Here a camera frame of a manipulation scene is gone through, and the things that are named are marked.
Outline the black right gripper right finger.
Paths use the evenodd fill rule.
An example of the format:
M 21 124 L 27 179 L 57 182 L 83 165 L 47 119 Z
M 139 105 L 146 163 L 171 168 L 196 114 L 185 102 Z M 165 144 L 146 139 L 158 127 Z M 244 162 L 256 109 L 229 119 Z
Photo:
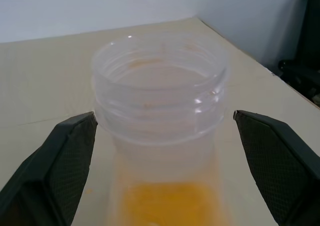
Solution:
M 233 119 L 278 226 L 320 226 L 320 157 L 284 122 L 243 110 Z

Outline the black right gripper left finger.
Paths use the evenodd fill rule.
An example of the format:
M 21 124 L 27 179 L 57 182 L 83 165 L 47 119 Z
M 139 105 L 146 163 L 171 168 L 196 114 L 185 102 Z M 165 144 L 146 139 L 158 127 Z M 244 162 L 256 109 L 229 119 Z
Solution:
M 0 226 L 71 226 L 86 184 L 93 112 L 57 124 L 0 191 Z

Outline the clear plastic jar orange liquid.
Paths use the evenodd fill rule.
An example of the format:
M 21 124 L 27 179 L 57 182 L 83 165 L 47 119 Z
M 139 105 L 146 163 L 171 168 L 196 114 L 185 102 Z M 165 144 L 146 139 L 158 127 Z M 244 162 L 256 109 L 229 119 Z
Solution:
M 228 73 L 226 47 L 203 33 L 97 51 L 94 113 L 115 146 L 109 226 L 230 226 L 214 147 Z

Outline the black office chair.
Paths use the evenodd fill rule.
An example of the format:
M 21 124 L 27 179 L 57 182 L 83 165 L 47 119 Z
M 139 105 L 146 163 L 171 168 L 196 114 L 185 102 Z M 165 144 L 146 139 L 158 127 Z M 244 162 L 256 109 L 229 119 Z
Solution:
M 281 79 L 320 107 L 320 0 L 308 0 L 293 60 L 281 60 Z

